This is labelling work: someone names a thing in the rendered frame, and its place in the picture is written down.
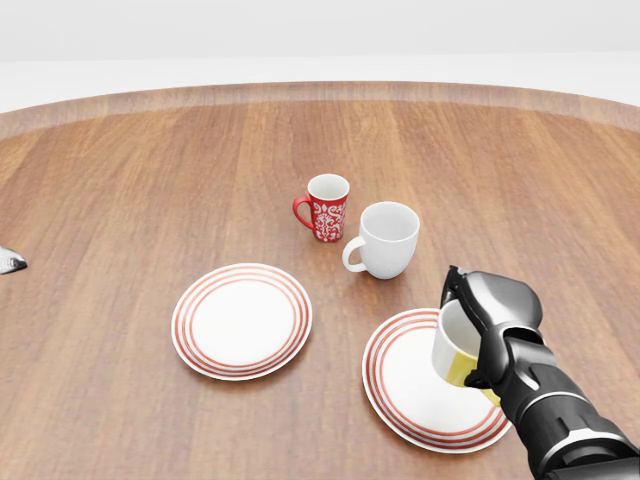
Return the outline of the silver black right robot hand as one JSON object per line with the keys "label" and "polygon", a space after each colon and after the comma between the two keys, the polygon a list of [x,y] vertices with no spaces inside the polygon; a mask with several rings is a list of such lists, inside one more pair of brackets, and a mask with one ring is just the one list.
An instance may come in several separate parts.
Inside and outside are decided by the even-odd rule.
{"label": "silver black right robot hand", "polygon": [[477,368],[465,379],[465,388],[480,390],[494,405],[500,404],[494,388],[507,379],[517,359],[527,363],[553,359],[538,330],[539,297],[526,283],[452,265],[440,309],[452,300],[460,301],[481,337]]}

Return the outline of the yellow and white mug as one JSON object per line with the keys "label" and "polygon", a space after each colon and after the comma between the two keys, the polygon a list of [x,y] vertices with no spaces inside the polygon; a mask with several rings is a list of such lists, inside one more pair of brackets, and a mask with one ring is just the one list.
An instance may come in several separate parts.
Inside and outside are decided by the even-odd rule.
{"label": "yellow and white mug", "polygon": [[465,379],[477,368],[481,337],[459,300],[439,311],[431,353],[435,372],[448,384],[465,388]]}

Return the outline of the white plate with red rings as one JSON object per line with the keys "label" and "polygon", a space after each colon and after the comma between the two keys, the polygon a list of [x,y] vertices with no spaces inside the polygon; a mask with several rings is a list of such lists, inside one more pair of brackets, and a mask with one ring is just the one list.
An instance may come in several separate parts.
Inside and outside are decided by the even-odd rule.
{"label": "white plate with red rings", "polygon": [[398,313],[372,333],[362,358],[365,393],[382,421],[433,452],[467,454],[502,439],[512,424],[480,391],[453,386],[431,363],[439,311]]}
{"label": "white plate with red rings", "polygon": [[287,272],[261,263],[223,266],[196,280],[177,302],[171,338],[187,366],[243,381],[286,365],[312,328],[312,303]]}

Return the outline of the plain white mug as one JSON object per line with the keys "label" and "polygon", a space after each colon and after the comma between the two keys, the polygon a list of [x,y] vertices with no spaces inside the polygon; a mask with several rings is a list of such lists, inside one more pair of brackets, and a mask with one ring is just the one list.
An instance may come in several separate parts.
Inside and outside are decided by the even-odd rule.
{"label": "plain white mug", "polygon": [[371,204],[361,214],[359,235],[344,247],[343,266],[352,273],[392,279],[410,263],[419,230],[419,217],[408,206],[392,201]]}

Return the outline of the red white patterned mug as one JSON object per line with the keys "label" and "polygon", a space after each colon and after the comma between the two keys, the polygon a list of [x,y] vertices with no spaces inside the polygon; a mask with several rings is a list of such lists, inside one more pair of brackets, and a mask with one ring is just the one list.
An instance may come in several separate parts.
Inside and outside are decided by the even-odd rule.
{"label": "red white patterned mug", "polygon": [[[350,184],[344,177],[331,173],[317,175],[308,182],[307,194],[293,201],[293,214],[312,231],[317,240],[336,242],[344,234],[349,192]],[[301,204],[307,204],[310,208],[309,221],[298,212]]]}

